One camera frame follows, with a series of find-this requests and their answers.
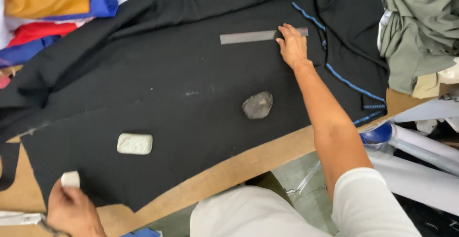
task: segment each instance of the blue trim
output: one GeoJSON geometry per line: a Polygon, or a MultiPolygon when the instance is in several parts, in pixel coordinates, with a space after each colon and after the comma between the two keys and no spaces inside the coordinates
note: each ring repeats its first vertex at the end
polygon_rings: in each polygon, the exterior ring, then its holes
{"type": "Polygon", "coordinates": [[[378,105],[364,105],[364,109],[378,109],[378,108],[386,108],[386,105],[378,104],[378,105]]]}
{"type": "Polygon", "coordinates": [[[305,18],[311,19],[318,27],[320,27],[322,30],[326,31],[326,30],[325,30],[325,27],[324,27],[321,23],[319,23],[315,17],[309,16],[309,15],[308,15],[302,8],[300,8],[296,3],[292,2],[291,4],[293,5],[293,7],[294,7],[295,9],[297,9],[298,11],[300,11],[300,12],[303,14],[303,16],[304,16],[305,18]]]}
{"type": "Polygon", "coordinates": [[[371,118],[373,118],[373,117],[379,115],[380,113],[381,113],[381,111],[372,113],[372,114],[368,115],[367,117],[363,117],[363,118],[361,118],[361,119],[358,119],[357,121],[355,121],[355,122],[353,122],[353,123],[354,123],[354,125],[355,125],[355,124],[359,124],[359,123],[361,123],[361,122],[363,122],[363,121],[369,120],[369,119],[371,119],[371,118]]]}
{"type": "Polygon", "coordinates": [[[331,73],[337,77],[339,80],[341,80],[342,82],[346,83],[348,86],[350,86],[352,89],[354,90],[357,90],[359,91],[360,93],[363,93],[363,94],[366,94],[368,95],[369,97],[373,98],[373,99],[376,99],[376,100],[379,100],[381,102],[384,103],[384,105],[386,104],[386,101],[384,99],[382,99],[381,97],[377,97],[375,96],[374,94],[371,94],[370,92],[366,91],[366,90],[363,90],[362,88],[358,87],[358,86],[355,86],[353,85],[351,82],[347,81],[346,79],[344,79],[341,75],[339,75],[332,67],[330,64],[327,63],[327,68],[331,71],[331,73]]]}

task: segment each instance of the white soap bar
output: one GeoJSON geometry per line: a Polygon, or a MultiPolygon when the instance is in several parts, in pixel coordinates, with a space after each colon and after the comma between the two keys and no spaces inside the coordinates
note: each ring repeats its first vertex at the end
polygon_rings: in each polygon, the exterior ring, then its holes
{"type": "Polygon", "coordinates": [[[66,172],[60,178],[62,187],[80,188],[80,175],[77,171],[66,172]]]}
{"type": "Polygon", "coordinates": [[[117,150],[122,154],[149,154],[152,146],[152,135],[123,133],[119,135],[117,150]]]}

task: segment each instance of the blue fabric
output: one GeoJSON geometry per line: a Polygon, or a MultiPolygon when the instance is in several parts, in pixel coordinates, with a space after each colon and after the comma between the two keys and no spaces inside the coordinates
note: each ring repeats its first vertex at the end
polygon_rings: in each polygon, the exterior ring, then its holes
{"type": "Polygon", "coordinates": [[[161,234],[159,234],[157,231],[153,231],[152,229],[145,228],[141,229],[140,231],[137,231],[135,234],[125,234],[121,237],[160,237],[161,234]]]}
{"type": "Polygon", "coordinates": [[[67,20],[87,17],[114,17],[118,10],[118,0],[89,0],[89,12],[82,14],[45,17],[47,20],[67,20]]]}
{"type": "Polygon", "coordinates": [[[11,46],[0,50],[0,68],[23,64],[43,48],[50,46],[60,35],[50,35],[22,45],[11,46]]]}

